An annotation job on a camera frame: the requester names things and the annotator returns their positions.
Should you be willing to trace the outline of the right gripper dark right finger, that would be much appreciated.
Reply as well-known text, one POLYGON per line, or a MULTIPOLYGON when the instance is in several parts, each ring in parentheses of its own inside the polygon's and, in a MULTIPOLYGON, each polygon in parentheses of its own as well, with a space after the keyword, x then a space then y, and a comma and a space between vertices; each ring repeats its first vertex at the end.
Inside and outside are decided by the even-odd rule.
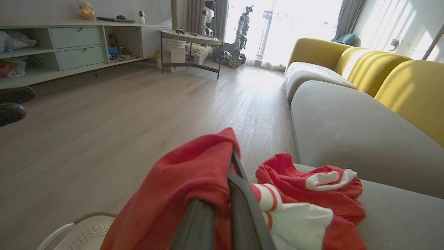
POLYGON ((235 149, 232 150, 227 177, 230 192, 231 248, 276 249, 235 149))

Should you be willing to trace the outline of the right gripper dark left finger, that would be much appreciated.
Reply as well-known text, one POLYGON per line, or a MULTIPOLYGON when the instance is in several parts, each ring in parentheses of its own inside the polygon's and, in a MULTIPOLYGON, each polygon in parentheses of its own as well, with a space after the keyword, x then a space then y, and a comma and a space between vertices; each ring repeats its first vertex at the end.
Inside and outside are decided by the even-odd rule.
POLYGON ((194 198, 188 204, 171 240, 170 250, 214 250, 215 207, 194 198))

